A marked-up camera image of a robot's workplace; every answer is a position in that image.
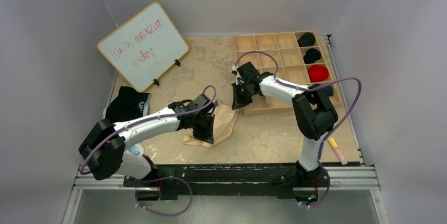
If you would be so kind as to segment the cream beige underwear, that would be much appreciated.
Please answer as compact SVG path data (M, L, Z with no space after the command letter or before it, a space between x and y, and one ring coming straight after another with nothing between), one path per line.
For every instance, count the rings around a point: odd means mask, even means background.
M238 111L232 110L231 106L218 100L218 106L214 112L215 121L213 123L213 140L214 143L207 143L194 138L192 135L185 134L183 143L185 145L200 145L205 148L213 148L220 142L232 135Z

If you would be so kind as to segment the white whiteboard yellow frame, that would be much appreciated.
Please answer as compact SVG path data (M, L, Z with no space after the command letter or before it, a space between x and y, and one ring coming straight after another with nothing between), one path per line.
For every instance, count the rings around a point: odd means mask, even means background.
M158 2L99 41L97 48L138 92L153 85L189 50Z

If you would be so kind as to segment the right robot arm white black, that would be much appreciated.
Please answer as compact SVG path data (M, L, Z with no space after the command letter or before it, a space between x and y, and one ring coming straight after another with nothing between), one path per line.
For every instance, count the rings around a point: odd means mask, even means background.
M294 110L297 126L303 135L302 152L298 159L301 168L296 171L297 181L307 186L316 180L320 166L323 137L328 135L338 120L336 109L326 91L319 84L298 85L278 78L274 73L259 71L251 62L233 66L232 109L250 105L255 95L278 99Z

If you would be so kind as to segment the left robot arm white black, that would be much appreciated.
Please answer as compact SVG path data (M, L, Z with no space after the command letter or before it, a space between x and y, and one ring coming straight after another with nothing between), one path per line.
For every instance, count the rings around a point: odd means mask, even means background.
M136 178L149 187L157 181L156 165L146 155L130 148L161 134L191 129L200 141L213 143L216 98L204 93L194 100L170 103L162 110L130 121L98 121L79 147L84 162L79 173L104 180L119 174Z

